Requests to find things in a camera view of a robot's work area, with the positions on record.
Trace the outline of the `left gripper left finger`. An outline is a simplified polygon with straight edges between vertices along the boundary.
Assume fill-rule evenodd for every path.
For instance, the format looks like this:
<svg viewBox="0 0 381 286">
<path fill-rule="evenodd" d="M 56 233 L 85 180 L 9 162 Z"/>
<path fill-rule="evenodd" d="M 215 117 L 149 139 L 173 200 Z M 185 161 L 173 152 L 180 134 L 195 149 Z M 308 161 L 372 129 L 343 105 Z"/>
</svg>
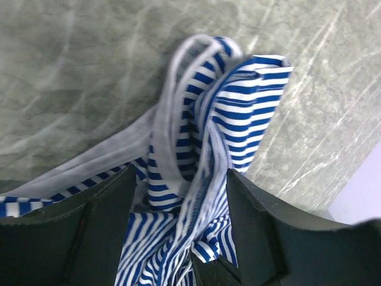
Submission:
<svg viewBox="0 0 381 286">
<path fill-rule="evenodd" d="M 59 202 L 1 200 L 2 285 L 113 285 L 134 166 Z"/>
</svg>

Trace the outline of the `blue white striped tank top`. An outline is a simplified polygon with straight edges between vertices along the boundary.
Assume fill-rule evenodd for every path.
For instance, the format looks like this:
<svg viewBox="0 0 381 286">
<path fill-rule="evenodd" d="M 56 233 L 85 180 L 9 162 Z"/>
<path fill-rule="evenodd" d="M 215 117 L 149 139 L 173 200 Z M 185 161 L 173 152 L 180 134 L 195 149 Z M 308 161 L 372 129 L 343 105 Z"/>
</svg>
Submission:
<svg viewBox="0 0 381 286">
<path fill-rule="evenodd" d="M 11 191 L 1 216 L 19 217 L 136 168 L 136 205 L 117 285 L 194 285 L 190 253 L 236 261 L 226 196 L 229 168 L 245 173 L 293 67 L 245 57 L 231 39 L 195 35 L 168 67 L 157 105 L 125 130 Z"/>
</svg>

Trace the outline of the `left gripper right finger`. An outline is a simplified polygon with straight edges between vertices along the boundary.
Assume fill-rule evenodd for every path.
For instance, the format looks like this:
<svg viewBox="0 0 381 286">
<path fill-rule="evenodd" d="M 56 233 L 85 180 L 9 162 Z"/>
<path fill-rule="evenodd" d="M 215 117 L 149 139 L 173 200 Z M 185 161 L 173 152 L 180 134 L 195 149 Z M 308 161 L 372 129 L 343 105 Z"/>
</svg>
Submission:
<svg viewBox="0 0 381 286">
<path fill-rule="evenodd" d="M 192 258 L 198 285 L 379 285 L 380 220 L 346 225 L 307 213 L 227 172 L 238 265 Z"/>
</svg>

